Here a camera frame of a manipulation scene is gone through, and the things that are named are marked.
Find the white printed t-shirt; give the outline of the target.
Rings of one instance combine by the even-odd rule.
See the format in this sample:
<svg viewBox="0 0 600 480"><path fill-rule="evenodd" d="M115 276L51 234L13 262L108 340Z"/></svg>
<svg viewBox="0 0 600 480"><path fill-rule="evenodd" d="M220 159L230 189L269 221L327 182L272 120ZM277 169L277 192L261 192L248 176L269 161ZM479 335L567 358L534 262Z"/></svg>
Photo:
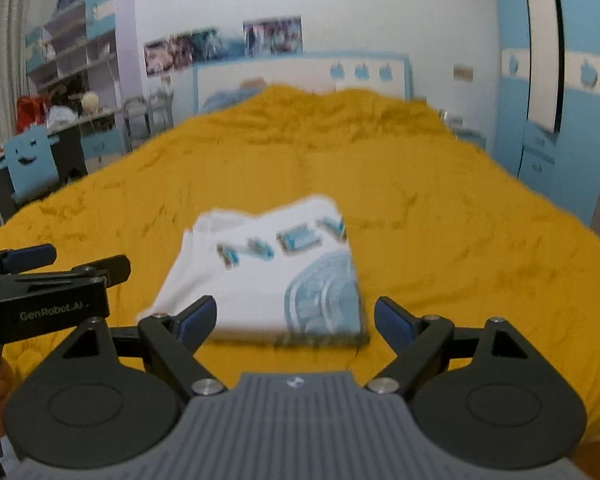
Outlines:
<svg viewBox="0 0 600 480"><path fill-rule="evenodd" d="M201 214L142 315L177 315L202 296L218 308L217 340L357 346L368 338L346 225L325 195L256 216Z"/></svg>

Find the blue smiley chair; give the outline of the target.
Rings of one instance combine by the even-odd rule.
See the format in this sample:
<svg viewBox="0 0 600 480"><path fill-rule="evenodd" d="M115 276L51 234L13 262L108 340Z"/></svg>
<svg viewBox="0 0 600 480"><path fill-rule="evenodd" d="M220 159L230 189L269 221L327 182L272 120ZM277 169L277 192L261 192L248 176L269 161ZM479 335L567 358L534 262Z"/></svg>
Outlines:
<svg viewBox="0 0 600 480"><path fill-rule="evenodd" d="M9 173L16 205L35 200L58 185L59 172L52 152L57 142L58 136L49 136L44 126L35 125L4 144L0 168Z"/></svg>

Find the mustard yellow bedspread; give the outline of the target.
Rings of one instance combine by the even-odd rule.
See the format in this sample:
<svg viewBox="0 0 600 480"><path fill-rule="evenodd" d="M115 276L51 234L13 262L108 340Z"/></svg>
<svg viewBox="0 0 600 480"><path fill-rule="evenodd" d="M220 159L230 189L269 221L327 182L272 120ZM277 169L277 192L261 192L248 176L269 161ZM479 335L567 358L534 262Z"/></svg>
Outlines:
<svg viewBox="0 0 600 480"><path fill-rule="evenodd" d="M312 194L343 214L366 304L388 296L464 326L506 318L577 390L585 439L600 439L600 238L421 102L273 86L24 207L0 249L50 243L57 269L128 256L109 296L111 321L128 325L200 214Z"/></svg>

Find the red bag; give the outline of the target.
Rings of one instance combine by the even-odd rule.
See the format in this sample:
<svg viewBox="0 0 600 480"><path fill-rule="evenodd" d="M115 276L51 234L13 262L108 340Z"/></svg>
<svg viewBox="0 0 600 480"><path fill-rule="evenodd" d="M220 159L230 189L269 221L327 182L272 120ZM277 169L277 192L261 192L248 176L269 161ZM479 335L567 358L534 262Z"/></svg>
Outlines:
<svg viewBox="0 0 600 480"><path fill-rule="evenodd" d="M31 126L44 125L50 101L46 96L20 96L16 104L16 133Z"/></svg>

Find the blue pillow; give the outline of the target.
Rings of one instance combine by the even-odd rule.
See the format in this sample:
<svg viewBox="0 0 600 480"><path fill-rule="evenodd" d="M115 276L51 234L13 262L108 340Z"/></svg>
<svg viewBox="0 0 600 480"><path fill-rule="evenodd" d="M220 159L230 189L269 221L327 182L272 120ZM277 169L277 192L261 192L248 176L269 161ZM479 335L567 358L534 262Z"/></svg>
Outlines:
<svg viewBox="0 0 600 480"><path fill-rule="evenodd" d="M268 88L268 83L262 77L243 80L235 89L220 90L204 101L199 110L200 114L209 114L226 110L245 100L249 100Z"/></svg>

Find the white desk shelf unit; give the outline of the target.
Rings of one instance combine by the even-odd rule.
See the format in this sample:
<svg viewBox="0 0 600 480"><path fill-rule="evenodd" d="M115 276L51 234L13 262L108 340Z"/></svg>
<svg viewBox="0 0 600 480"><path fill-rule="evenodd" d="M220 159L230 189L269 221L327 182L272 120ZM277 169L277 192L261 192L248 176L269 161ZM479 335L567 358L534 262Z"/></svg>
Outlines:
<svg viewBox="0 0 600 480"><path fill-rule="evenodd" d="M48 99L50 133L114 130L131 151L125 103L143 93L135 0L58 0L26 35L32 96Z"/></svg>

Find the white blue headboard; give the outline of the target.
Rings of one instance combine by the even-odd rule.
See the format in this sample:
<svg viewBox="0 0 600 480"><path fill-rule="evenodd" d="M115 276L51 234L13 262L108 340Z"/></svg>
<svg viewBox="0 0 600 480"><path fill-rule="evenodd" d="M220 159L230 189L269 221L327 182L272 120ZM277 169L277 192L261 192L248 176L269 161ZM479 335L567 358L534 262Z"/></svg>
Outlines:
<svg viewBox="0 0 600 480"><path fill-rule="evenodd" d="M240 58L201 64L193 70L193 112L212 96L233 92L248 80L286 84L307 92L366 89L409 100L414 96L411 63L404 54L378 51L322 51Z"/></svg>

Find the blue and white wardrobe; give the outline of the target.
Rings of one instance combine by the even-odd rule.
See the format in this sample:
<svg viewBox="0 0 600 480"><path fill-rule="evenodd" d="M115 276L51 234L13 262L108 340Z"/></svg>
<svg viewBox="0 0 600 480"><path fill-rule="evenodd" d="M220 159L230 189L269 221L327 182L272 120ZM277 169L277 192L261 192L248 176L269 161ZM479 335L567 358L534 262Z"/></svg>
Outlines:
<svg viewBox="0 0 600 480"><path fill-rule="evenodd" d="M600 0L496 0L494 159L592 226L600 202Z"/></svg>

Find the beige wall switch plate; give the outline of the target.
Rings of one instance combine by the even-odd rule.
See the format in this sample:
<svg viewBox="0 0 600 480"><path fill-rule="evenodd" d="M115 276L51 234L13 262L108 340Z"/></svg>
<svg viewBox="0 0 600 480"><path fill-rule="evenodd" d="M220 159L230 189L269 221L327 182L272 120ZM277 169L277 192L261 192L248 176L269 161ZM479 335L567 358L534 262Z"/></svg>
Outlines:
<svg viewBox="0 0 600 480"><path fill-rule="evenodd" d="M454 80L471 82L474 80L475 70L471 66L455 64L452 74Z"/></svg>

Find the wall posters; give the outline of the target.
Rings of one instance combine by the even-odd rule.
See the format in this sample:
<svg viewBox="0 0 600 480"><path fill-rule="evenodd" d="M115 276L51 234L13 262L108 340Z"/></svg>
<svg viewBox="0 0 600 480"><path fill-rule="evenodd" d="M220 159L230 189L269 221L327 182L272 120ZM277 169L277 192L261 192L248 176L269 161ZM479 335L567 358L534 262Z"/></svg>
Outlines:
<svg viewBox="0 0 600 480"><path fill-rule="evenodd" d="M204 63L298 54L303 51L300 16L244 21L242 30L207 27L148 42L143 46L148 77Z"/></svg>

